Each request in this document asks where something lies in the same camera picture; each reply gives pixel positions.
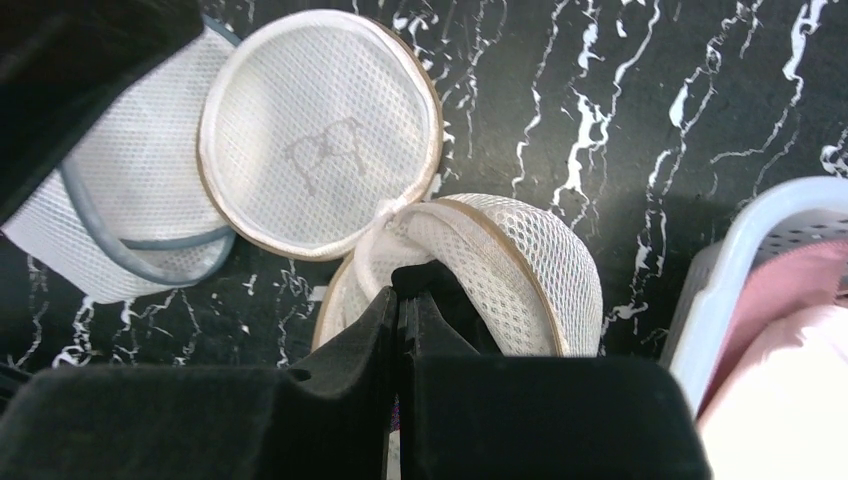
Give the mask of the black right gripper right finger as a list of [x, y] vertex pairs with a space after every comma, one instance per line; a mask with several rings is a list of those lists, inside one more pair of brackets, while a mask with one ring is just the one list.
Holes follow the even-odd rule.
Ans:
[[398, 312], [405, 479], [708, 479], [675, 379], [635, 357], [482, 355], [432, 297]]

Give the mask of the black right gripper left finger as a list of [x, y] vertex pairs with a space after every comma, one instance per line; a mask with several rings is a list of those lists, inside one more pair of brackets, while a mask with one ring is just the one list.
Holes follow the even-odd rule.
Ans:
[[5, 479], [382, 479], [398, 301], [273, 367], [63, 367], [1, 417]]

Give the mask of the white mesh bag beige zipper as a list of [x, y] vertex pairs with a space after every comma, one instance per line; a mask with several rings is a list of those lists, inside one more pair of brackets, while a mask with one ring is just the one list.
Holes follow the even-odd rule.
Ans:
[[507, 355], [593, 356], [599, 273], [556, 215], [499, 195], [430, 199], [442, 107], [421, 63], [382, 25], [309, 10], [247, 37], [214, 80], [198, 169], [254, 245], [339, 260], [313, 337], [351, 326], [399, 268], [438, 261]]

